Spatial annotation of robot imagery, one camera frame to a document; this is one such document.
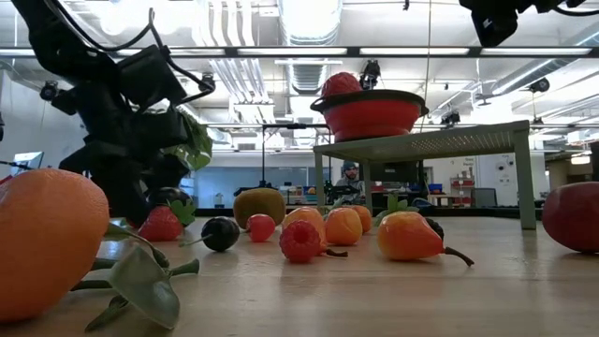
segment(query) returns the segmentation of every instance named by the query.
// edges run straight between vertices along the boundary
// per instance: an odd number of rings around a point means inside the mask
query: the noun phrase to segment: red bowl
[[[323,96],[310,109],[325,115],[336,142],[407,135],[429,113],[422,97],[399,90]]]

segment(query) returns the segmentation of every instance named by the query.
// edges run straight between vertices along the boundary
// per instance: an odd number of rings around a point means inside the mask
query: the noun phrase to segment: metal table
[[[523,229],[535,230],[529,129],[528,121],[517,121],[315,146],[318,206],[325,205],[323,155],[360,163],[361,169],[364,170],[366,205],[372,211],[371,163],[514,153],[517,163],[520,222]]]

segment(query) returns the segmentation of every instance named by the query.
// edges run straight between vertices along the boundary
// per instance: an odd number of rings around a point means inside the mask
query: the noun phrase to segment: table leg
[[[361,169],[364,170],[364,194],[366,195],[366,208],[373,214],[373,186],[371,182],[371,163],[362,162]]]
[[[536,230],[533,173],[531,172],[531,150],[528,145],[528,136],[528,131],[514,132],[514,153],[518,176],[520,223],[522,229]]]
[[[325,177],[323,175],[322,154],[314,153],[316,163],[316,196],[318,198],[318,206],[325,206]]]

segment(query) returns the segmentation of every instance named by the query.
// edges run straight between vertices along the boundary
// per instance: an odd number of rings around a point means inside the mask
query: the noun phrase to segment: orange fruit
[[[362,224],[362,233],[368,233],[373,227],[373,216],[371,211],[364,206],[350,206],[352,210],[356,211],[359,216],[359,221]]]
[[[443,253],[443,241],[417,212],[395,212],[383,218],[378,247],[392,260],[412,260]]]
[[[52,307],[92,268],[109,203],[85,177],[34,169],[0,184],[0,323]]]
[[[327,242],[337,245],[356,244],[362,237],[362,223],[356,211],[339,208],[329,213],[325,225]]]
[[[327,250],[327,236],[325,235],[325,220],[323,220],[320,212],[312,207],[300,207],[289,213],[283,220],[283,229],[287,228],[292,222],[304,220],[309,222],[320,235],[320,248],[324,252]]]

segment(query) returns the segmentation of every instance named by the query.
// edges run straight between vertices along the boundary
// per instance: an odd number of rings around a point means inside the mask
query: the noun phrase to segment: chair
[[[497,207],[497,191],[494,188],[473,188],[472,207]]]

